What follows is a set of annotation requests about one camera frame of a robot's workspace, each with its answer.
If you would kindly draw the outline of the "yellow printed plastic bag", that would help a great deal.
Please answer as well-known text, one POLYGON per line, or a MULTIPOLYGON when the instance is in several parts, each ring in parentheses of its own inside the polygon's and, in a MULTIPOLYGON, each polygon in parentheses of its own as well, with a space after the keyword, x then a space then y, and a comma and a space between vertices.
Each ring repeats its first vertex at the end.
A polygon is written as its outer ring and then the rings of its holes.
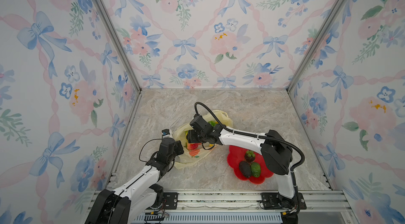
MULTIPOLYGON (((233 127, 233 120, 228 116, 228 114, 226 112, 221 111, 221 110, 213 110, 213 113, 217 116, 217 118, 225 126, 230 127, 230 128, 233 127)), ((202 117, 207 122, 216 121, 214 119, 214 117, 209 113, 206 115, 203 115, 202 117)), ((218 145, 214 146, 212 144, 204 143, 203 146, 206 148, 206 149, 204 149, 201 146, 201 143, 199 143, 199 147, 197 149, 192 150, 192 151, 187 150, 186 132, 189 130, 192 130, 192 127, 190 126, 189 123, 186 123, 186 124, 183 124, 182 126, 178 127, 178 129, 173 134, 173 138, 176 141, 180 141, 182 143, 182 146, 184 147, 184 154, 176 157, 176 160, 175 160, 176 169, 183 169, 183 168, 191 167, 191 166, 195 165, 197 162, 199 162, 199 161, 203 160, 204 158, 206 158, 207 156, 209 156, 210 153, 213 152, 213 150, 218 147, 218 145)))

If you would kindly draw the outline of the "red flower-shaped plate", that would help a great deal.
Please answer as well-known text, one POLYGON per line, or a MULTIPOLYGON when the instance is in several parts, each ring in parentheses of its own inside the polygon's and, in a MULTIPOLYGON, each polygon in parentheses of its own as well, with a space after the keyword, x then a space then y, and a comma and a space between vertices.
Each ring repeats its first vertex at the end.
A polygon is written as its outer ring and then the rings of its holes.
POLYGON ((240 148, 240 147, 235 147, 235 146, 230 146, 230 147, 229 147, 230 153, 229 153, 228 156, 227 156, 227 163, 228 163, 228 165, 234 170, 234 174, 235 174, 240 180, 243 180, 243 181, 248 180, 248 181, 250 181, 250 182, 253 183, 253 184, 260 185, 260 184, 262 184, 262 183, 265 181, 265 179, 272 177, 272 176, 274 175, 274 173, 271 172, 271 171, 266 167, 265 162, 264 162, 264 158, 263 158, 260 154, 258 154, 258 153, 255 152, 255 154, 256 154, 255 162, 257 162, 257 163, 259 163, 259 164, 261 165, 261 170, 262 170, 261 176, 260 176, 259 178, 255 178, 255 177, 251 176, 251 177, 248 178, 248 179, 245 178, 245 177, 243 177, 242 174, 241 174, 241 172, 239 171, 239 167, 238 167, 238 166, 239 166, 239 163, 240 163, 241 161, 245 161, 244 155, 245 155, 245 152, 246 152, 247 150, 248 150, 248 149, 244 149, 244 148, 240 148))

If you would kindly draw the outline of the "dark avocado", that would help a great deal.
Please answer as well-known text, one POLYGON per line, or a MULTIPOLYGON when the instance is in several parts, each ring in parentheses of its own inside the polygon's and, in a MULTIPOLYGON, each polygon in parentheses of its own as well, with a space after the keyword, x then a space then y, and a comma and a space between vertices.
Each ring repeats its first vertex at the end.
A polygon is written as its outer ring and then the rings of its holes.
POLYGON ((241 161, 238 167, 243 177, 248 179, 252 176, 251 165, 248 162, 241 161))

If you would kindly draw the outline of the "green ribbed fruit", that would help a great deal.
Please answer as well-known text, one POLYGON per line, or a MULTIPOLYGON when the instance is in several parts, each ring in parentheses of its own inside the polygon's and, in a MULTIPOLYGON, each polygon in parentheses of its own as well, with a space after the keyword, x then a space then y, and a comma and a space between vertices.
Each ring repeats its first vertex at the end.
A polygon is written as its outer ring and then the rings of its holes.
POLYGON ((261 170, 261 165, 257 162, 252 162, 251 163, 251 176, 255 178, 259 178, 261 176, 262 170, 261 170))

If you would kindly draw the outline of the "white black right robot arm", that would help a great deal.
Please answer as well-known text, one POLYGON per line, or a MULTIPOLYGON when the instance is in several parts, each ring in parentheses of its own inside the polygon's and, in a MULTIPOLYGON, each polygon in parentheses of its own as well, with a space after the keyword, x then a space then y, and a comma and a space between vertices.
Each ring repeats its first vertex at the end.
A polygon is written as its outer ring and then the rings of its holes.
POLYGON ((303 164, 305 155, 297 146, 282 139, 276 131, 257 134, 235 130, 221 122, 212 126, 201 115, 195 115, 190 126, 196 132, 196 139, 192 143, 229 145, 260 154, 267 169, 276 176, 278 195, 290 200, 298 196, 294 170, 303 164))

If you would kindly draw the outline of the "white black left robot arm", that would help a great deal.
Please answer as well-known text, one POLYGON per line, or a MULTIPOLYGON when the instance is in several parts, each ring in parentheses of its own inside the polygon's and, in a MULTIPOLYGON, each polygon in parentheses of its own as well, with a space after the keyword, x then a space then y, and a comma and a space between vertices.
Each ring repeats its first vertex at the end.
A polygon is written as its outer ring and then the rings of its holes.
POLYGON ((102 190, 96 197, 86 224, 130 224, 148 208, 160 208, 163 187, 157 182, 174 166, 176 156, 184 153, 180 141, 161 139, 159 150, 143 169, 121 187, 102 190))

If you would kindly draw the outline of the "red strawberry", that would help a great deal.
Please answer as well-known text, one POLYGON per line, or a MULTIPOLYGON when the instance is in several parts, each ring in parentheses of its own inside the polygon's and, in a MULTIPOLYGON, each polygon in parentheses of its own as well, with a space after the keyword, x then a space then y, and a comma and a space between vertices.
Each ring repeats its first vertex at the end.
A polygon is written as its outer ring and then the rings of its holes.
POLYGON ((199 147, 199 143, 187 143, 186 148, 189 151, 195 150, 199 147))

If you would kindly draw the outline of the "green grape bunch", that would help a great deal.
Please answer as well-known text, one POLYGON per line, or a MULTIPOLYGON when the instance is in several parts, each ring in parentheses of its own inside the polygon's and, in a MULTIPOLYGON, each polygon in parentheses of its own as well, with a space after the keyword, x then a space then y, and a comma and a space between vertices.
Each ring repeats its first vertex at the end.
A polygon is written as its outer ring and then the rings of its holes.
POLYGON ((210 124, 212 127, 215 127, 218 123, 217 123, 216 121, 209 121, 209 124, 210 124))

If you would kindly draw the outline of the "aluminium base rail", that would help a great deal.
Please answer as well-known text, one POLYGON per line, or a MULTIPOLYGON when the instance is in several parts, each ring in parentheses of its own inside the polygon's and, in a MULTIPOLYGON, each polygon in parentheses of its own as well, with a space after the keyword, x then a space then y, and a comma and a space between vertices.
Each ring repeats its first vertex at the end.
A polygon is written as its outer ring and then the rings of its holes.
POLYGON ((275 191, 150 189, 97 191, 87 224, 358 224, 342 191, 301 191, 300 212, 287 215, 275 191))

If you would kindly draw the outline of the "aluminium corner post right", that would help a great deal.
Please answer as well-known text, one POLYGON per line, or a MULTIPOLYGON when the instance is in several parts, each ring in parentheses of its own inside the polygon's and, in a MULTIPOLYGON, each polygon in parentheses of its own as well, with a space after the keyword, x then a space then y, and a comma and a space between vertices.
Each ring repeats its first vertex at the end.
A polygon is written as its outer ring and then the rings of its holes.
POLYGON ((312 60, 313 55, 315 54, 315 52, 321 45, 321 42, 324 40, 324 37, 327 35, 329 29, 334 24, 336 16, 343 9, 344 4, 346 2, 347 2, 347 0, 335 0, 334 1, 334 4, 331 7, 330 13, 325 18, 324 22, 322 23, 322 25, 319 28, 319 31, 314 39, 314 43, 309 47, 308 53, 303 57, 302 62, 299 64, 297 71, 294 73, 293 78, 290 81, 290 83, 286 89, 288 94, 291 94, 294 91, 295 86, 298 85, 298 81, 300 80, 300 77, 302 76, 306 67, 312 60))

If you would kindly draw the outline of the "aluminium corner post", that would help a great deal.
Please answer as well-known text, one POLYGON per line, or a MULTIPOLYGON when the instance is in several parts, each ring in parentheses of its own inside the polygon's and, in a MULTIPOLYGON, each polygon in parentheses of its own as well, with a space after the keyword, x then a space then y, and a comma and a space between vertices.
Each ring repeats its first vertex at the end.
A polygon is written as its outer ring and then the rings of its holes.
POLYGON ((111 38, 111 41, 112 41, 115 49, 117 50, 118 56, 122 60, 122 62, 124 64, 124 68, 127 71, 131 82, 135 86, 136 93, 141 94, 141 87, 136 79, 134 70, 132 69, 132 66, 130 64, 130 60, 127 57, 126 53, 124 52, 123 45, 119 41, 118 34, 114 28, 114 25, 108 14, 107 8, 106 8, 103 0, 93 0, 93 2, 95 4, 95 8, 97 9, 97 11, 100 14, 101 21, 103 22, 103 25, 107 30, 107 34, 111 38))
POLYGON ((335 0, 334 1, 334 4, 331 7, 330 13, 325 18, 324 22, 322 23, 322 25, 319 28, 319 31, 314 39, 314 43, 309 47, 308 53, 303 57, 302 62, 299 64, 297 71, 294 73, 293 78, 290 81, 290 83, 286 89, 288 94, 291 94, 294 91, 295 86, 298 85, 298 81, 300 80, 300 77, 302 76, 306 67, 312 60, 313 55, 315 54, 315 52, 321 45, 321 42, 324 40, 324 37, 327 35, 329 29, 334 24, 336 16, 343 9, 344 4, 346 2, 347 2, 347 0, 335 0))

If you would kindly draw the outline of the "aluminium corner post left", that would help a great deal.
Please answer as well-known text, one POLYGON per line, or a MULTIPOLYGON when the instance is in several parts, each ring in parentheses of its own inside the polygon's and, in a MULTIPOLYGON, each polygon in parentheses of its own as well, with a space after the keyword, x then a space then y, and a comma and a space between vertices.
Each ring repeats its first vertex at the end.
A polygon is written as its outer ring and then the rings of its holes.
POLYGON ((95 8, 97 9, 97 11, 100 14, 101 21, 103 22, 103 25, 107 30, 107 34, 111 38, 111 41, 112 41, 115 49, 117 50, 118 56, 122 60, 122 62, 124 64, 124 68, 127 71, 131 82, 135 86, 136 93, 141 94, 141 87, 136 79, 134 70, 132 69, 132 66, 130 64, 130 60, 127 57, 126 53, 124 52, 123 45, 119 41, 118 34, 114 28, 114 25, 108 14, 107 8, 106 8, 103 0, 93 0, 93 2, 95 4, 95 8))

